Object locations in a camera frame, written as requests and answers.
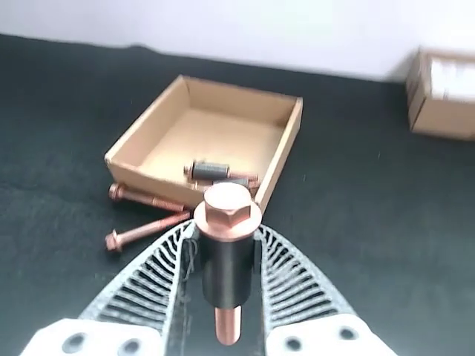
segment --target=open cardboard box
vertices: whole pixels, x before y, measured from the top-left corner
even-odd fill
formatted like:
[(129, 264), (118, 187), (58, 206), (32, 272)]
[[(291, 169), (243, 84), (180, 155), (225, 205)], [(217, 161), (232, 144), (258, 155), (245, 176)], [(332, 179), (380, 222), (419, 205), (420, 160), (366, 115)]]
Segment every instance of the open cardboard box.
[(115, 142), (105, 162), (116, 182), (194, 208), (203, 200), (183, 174), (194, 159), (259, 174), (264, 211), (300, 128), (303, 100), (184, 76)]
[[(434, 63), (445, 66), (451, 76), (455, 74), (443, 78), (442, 82), (438, 80), (436, 90), (432, 71)], [(474, 93), (465, 93), (472, 96), (470, 99), (467, 95), (453, 95), (452, 91), (460, 79), (457, 76), (463, 77), (467, 70), (474, 69), (475, 55), (419, 49), (406, 80), (410, 129), (421, 134), (475, 139)]]

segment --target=black cylinder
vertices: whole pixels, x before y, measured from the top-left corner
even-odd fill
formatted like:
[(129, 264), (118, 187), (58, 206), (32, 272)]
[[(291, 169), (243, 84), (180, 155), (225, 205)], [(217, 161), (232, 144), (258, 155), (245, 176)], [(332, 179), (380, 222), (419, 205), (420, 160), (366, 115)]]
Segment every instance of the black cylinder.
[(251, 294), (252, 236), (223, 243), (201, 234), (198, 243), (205, 299), (220, 309), (242, 306)]
[(195, 162), (191, 178), (196, 180), (222, 180), (228, 177), (229, 166), (219, 163)]

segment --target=screw hole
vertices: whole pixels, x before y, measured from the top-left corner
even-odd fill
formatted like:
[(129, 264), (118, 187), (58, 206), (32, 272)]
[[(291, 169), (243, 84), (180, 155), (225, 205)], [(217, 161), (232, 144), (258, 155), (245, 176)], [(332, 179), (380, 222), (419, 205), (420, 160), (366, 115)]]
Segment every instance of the screw hole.
[(296, 337), (290, 337), (285, 342), (288, 350), (290, 351), (301, 351), (302, 350), (302, 342)]
[(81, 351), (82, 349), (82, 344), (84, 343), (85, 340), (85, 334), (84, 333), (77, 333), (74, 335), (71, 335), (66, 339), (66, 341), (62, 344), (62, 351), (65, 354), (75, 354), (76, 352)]
[(340, 330), (340, 337), (343, 340), (355, 340), (358, 338), (356, 332), (350, 328), (344, 327)]
[(131, 339), (126, 341), (120, 351), (119, 351), (119, 356), (130, 356), (130, 355), (135, 355), (137, 351), (139, 351), (140, 348), (140, 342), (138, 339)]

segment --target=black fabric surface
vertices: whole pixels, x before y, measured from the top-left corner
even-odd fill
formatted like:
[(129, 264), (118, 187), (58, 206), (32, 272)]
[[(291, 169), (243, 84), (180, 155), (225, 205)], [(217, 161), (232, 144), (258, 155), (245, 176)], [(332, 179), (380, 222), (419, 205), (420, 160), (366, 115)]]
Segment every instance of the black fabric surface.
[[(0, 350), (76, 317), (152, 240), (120, 258), (112, 228), (161, 216), (112, 204), (103, 154), (185, 74), (302, 96), (301, 131), (265, 213), (399, 355), (474, 355), (475, 145), (408, 132), (402, 85), (0, 36)], [(213, 335), (191, 283), (189, 355), (253, 355)]]

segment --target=white background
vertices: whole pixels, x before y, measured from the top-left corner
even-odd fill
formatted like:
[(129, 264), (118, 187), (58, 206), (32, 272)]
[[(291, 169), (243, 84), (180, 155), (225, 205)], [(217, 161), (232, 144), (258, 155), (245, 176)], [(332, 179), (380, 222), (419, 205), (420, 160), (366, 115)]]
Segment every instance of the white background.
[(419, 45), (475, 51), (475, 1), (1, 0), (0, 33), (401, 80)]

